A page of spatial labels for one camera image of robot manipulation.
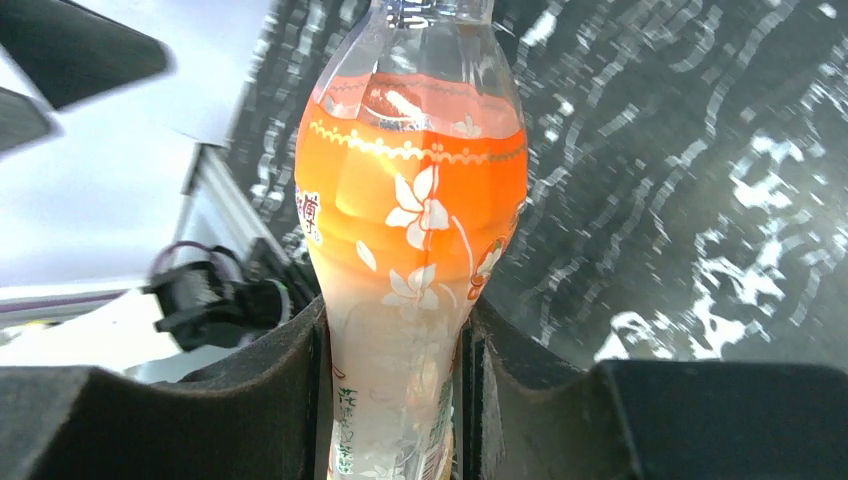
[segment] black blade-shaped object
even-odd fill
[[[61,0],[0,1],[0,45],[61,109],[165,71],[162,43]]]
[[[0,161],[4,152],[55,131],[31,98],[0,87]]]

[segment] marble tabletop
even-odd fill
[[[228,154],[305,268],[298,121],[366,7],[278,4]],[[530,140],[501,313],[582,368],[848,368],[848,0],[503,0],[495,23]]]

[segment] bottle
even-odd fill
[[[451,464],[455,345],[527,188],[492,6],[372,0],[303,114],[296,198],[330,329],[333,480]]]

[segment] white surface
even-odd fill
[[[0,288],[144,276],[195,140],[223,143],[235,119],[271,1],[78,3],[161,40],[175,67],[52,114],[61,137],[0,158]],[[2,49],[0,86],[41,100]]]
[[[131,290],[92,313],[20,335],[0,347],[0,365],[96,365],[122,373],[181,352],[169,334],[154,329],[161,318],[155,296]]]

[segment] bottle neck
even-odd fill
[[[490,24],[494,0],[371,0],[371,8],[385,9],[392,23],[412,28],[439,20]]]

